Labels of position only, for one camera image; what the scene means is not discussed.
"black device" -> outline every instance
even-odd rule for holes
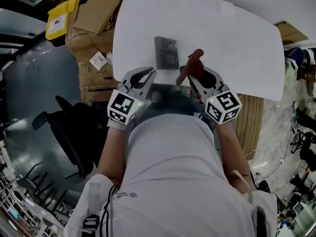
[[[157,69],[179,69],[177,41],[164,37],[155,37]]]

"label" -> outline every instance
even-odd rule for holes
[[[100,70],[108,60],[102,55],[102,53],[97,52],[91,59],[90,63],[97,69]]]
[[[113,65],[113,55],[111,52],[107,53],[107,60],[111,65]]]
[[[65,28],[66,25],[66,14],[61,15],[58,18],[54,18],[53,20],[51,20],[49,22],[49,29],[48,29],[48,33],[51,34],[53,32],[56,32],[62,28]]]

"white t-shirt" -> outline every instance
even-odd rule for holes
[[[113,183],[95,175],[86,184],[64,234],[78,229],[88,213],[90,184],[100,185],[98,208],[104,213]],[[277,199],[262,191],[241,195],[227,181],[213,134],[201,120],[167,114],[138,125],[130,135],[126,172],[108,207],[109,236],[256,236],[255,207],[266,216],[267,236],[277,230]],[[106,216],[102,224],[106,236]]]

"marker cube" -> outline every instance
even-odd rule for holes
[[[206,100],[205,112],[218,124],[223,124],[237,117],[242,103],[231,90],[209,97]]]
[[[128,124],[140,113],[143,106],[144,102],[115,89],[108,104],[108,117]]]

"yellow box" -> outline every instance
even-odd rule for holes
[[[81,0],[68,0],[48,12],[46,39],[53,40],[67,33],[69,12],[78,9]]]

